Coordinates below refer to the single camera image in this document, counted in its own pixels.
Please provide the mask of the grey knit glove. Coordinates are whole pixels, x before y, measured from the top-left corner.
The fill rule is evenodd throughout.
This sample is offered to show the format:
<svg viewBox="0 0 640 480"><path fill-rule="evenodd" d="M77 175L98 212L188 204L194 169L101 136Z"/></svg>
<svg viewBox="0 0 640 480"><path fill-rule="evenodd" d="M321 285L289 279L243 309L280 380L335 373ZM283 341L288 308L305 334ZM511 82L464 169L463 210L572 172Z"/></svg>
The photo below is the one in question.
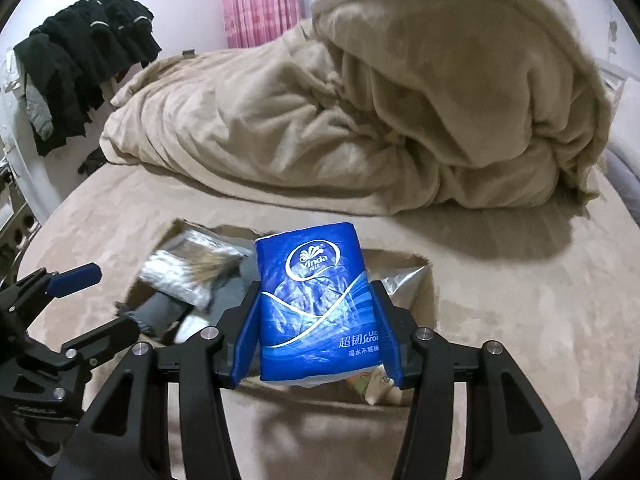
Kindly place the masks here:
<svg viewBox="0 0 640 480"><path fill-rule="evenodd" d="M116 310L119 316L133 320L142 335L156 342L163 342L167 334L193 310L193 307L163 292L154 292L140 306L134 308L118 302Z"/></svg>

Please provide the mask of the silver clear packet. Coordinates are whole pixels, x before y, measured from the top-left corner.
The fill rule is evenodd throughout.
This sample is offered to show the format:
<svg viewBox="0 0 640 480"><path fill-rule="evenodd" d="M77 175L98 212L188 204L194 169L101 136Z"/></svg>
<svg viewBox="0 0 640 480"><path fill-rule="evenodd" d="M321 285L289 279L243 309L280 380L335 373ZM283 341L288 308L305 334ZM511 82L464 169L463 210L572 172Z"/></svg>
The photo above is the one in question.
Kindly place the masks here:
<svg viewBox="0 0 640 480"><path fill-rule="evenodd" d="M157 292L204 311L216 281L228 276L253 249L248 240L182 222L142 263L138 279Z"/></svg>

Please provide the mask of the clear plastic snack bag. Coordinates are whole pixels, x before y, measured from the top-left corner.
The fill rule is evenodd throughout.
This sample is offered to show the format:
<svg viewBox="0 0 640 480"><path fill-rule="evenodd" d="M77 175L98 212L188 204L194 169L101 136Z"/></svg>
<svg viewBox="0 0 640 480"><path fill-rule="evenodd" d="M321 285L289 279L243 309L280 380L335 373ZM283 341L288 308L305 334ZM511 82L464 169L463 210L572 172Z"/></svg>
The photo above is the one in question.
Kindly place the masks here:
<svg viewBox="0 0 640 480"><path fill-rule="evenodd" d="M428 274L428 266L408 266L401 269L370 270L369 278L383 284L396 306L408 308L419 295L419 289Z"/></svg>

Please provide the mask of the blue Vinda tissue pack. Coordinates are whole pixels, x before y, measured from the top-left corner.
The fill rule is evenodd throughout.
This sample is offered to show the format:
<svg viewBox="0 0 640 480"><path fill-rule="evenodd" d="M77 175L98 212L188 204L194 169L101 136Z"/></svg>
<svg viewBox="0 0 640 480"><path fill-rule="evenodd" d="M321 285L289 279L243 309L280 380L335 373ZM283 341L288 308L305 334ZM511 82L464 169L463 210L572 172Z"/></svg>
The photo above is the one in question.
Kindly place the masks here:
<svg viewBox="0 0 640 480"><path fill-rule="evenodd" d="M369 277L349 222L258 238L260 379L322 384L381 363Z"/></svg>

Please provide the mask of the brown cardboard box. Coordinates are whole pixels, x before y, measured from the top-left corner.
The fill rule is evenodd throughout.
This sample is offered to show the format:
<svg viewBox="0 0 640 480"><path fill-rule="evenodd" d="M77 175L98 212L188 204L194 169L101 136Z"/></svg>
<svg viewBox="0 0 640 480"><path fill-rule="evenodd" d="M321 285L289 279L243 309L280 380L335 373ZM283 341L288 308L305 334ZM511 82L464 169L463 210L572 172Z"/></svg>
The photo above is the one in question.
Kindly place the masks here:
<svg viewBox="0 0 640 480"><path fill-rule="evenodd" d="M170 234L175 234L177 231L176 225L182 222L189 221L183 219L174 220L168 228L168 231L163 234L160 238L160 242L154 247L154 249L157 248L161 242L167 240ZM245 294L248 292L250 284L254 281L258 281L258 266L254 249L254 240L258 237L258 233L248 229L232 228L232 226L216 226L216 228L209 230L219 235L239 238L240 240L248 240L250 242L250 246L252 246L253 253L245 259L236 270L233 270L228 276L214 283L212 301L207 309L201 311L193 307L193 310L167 334L167 338L163 341L163 344L178 344L179 342L186 341L189 337L195 334L197 328L204 328L206 324L216 324L220 321L224 312L237 307L240 304L241 300L244 299ZM425 258L408 254L408 252L388 252L387 250L382 249L363 249L363 261L368 275L370 270L401 269L408 268L408 266L428 266L430 274L428 274L428 277L423 281L423 284L419 289L419 295L415 300L413 300L410 306L405 309L416 310L419 300L428 299L428 296L430 296L433 285L432 268ZM152 289L151 286L142 283L137 276L134 280L134 284L131 285L129 292L127 292L124 304L129 304L135 308L140 306L140 304L143 304L149 296L154 294L154 292L156 292L156 290ZM403 394L404 404L402 405L408 405L412 397L412 392L406 391L403 392Z"/></svg>

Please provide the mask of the yellow cartoon tissue pack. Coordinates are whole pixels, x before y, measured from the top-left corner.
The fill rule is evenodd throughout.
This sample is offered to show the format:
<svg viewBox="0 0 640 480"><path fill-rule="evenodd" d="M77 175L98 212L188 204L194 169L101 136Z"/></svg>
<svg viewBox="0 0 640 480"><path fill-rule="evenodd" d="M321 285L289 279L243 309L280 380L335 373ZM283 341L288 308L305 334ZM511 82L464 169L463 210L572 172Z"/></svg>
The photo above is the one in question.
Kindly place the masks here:
<svg viewBox="0 0 640 480"><path fill-rule="evenodd" d="M393 379L387 376L383 365L347 378L346 384L368 405L404 404L404 394L395 386Z"/></svg>

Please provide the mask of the black clothes on rack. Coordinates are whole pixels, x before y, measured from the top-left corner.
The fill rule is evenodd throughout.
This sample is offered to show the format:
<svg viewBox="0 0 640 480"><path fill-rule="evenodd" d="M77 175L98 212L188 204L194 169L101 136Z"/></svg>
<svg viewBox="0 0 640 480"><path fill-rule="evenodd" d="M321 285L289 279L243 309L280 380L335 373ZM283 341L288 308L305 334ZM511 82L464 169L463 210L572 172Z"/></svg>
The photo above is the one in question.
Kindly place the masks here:
<svg viewBox="0 0 640 480"><path fill-rule="evenodd" d="M102 84L157 59L153 20L137 0L79 0L13 48L39 156L86 134L90 110L105 101Z"/></svg>

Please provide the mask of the purple grey bolster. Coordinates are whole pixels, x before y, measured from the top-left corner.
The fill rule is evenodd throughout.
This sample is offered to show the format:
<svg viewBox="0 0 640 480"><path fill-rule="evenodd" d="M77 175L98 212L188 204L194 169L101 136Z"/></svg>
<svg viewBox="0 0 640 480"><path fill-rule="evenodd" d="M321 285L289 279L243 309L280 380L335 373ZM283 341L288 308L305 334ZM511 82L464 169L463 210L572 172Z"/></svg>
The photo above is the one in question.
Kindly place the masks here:
<svg viewBox="0 0 640 480"><path fill-rule="evenodd" d="M640 224L640 183L629 167L612 151L606 150L606 177L616 189L634 222Z"/></svg>

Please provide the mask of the grey patterned pillow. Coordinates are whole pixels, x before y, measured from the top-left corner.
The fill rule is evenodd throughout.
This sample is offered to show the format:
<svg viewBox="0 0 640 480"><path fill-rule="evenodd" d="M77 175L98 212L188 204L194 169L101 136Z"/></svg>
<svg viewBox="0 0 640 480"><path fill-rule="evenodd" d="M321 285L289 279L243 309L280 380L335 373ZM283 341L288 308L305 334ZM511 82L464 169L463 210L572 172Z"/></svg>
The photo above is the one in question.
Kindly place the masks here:
<svg viewBox="0 0 640 480"><path fill-rule="evenodd" d="M606 92L612 107L611 128L605 153L622 162L639 177L639 81L629 77Z"/></svg>

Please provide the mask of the beige fleece blanket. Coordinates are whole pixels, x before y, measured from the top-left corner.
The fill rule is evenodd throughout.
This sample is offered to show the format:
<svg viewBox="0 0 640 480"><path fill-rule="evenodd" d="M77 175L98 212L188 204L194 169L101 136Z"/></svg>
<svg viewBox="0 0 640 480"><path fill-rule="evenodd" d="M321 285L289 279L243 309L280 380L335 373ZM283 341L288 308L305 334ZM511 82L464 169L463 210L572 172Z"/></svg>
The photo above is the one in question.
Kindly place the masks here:
<svg viewBox="0 0 640 480"><path fill-rule="evenodd" d="M114 164L368 216L590 200L611 123L565 0L314 0L268 44L152 63L113 107Z"/></svg>

